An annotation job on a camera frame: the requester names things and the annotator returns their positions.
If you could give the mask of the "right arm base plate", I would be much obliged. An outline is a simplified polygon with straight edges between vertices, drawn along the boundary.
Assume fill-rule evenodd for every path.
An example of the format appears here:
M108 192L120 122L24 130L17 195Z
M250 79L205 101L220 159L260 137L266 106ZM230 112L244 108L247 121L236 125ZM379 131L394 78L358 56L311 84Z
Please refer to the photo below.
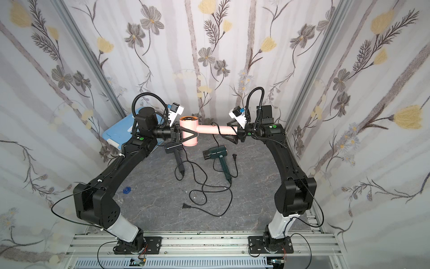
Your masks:
M249 236L248 246L251 254L291 254L294 252L291 238L273 239L263 236Z

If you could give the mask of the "pink hair dryer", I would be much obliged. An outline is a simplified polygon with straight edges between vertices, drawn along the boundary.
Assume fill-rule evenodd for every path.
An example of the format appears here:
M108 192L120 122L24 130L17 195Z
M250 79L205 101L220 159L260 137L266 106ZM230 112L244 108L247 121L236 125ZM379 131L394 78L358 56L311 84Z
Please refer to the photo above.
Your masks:
M187 117L181 117L179 120L180 126L183 126L185 128L188 128L190 130L195 130L198 132L198 135L220 135L223 139L227 139L229 135L237 136L237 130L230 128L229 126L219 126L217 123L214 123L213 125L202 125L199 124L198 117L195 116L187 116Z

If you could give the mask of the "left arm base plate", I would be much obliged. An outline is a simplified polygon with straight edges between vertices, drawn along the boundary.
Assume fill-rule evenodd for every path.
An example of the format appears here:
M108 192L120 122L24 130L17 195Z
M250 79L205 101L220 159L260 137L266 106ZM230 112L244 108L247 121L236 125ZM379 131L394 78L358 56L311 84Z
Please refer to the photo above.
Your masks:
M115 254L159 254L162 246L161 236L140 236L133 242L118 240L113 251Z

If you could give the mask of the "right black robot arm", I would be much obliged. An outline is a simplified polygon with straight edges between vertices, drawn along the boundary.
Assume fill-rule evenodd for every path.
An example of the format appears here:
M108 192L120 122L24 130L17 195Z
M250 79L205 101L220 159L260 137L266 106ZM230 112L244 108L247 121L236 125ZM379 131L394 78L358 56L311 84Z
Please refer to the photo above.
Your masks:
M249 94L245 107L236 106L229 112L239 125L234 141L247 137L261 141L271 152L278 168L281 185L274 194L276 213L263 233L264 249L268 253L287 253L291 236L288 231L314 202L317 183L300 168L286 143L285 130L275 123L272 107L263 105L264 89L257 87Z

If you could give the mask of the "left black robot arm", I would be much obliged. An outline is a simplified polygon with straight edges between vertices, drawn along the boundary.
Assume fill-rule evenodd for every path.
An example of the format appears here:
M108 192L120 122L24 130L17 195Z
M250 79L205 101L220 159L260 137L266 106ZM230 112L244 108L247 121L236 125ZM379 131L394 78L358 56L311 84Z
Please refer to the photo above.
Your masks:
M194 128L184 128L177 123L169 125L169 110L163 100L160 101L164 108L162 124L159 124L152 107L137 111L136 103L146 95L139 94L132 102L132 136L122 145L121 154L96 178L87 184L78 184L73 190L77 217L115 236L115 254L141 254L147 247L143 230L129 222L114 201L117 189L132 170L150 155L158 139L186 142L198 136Z

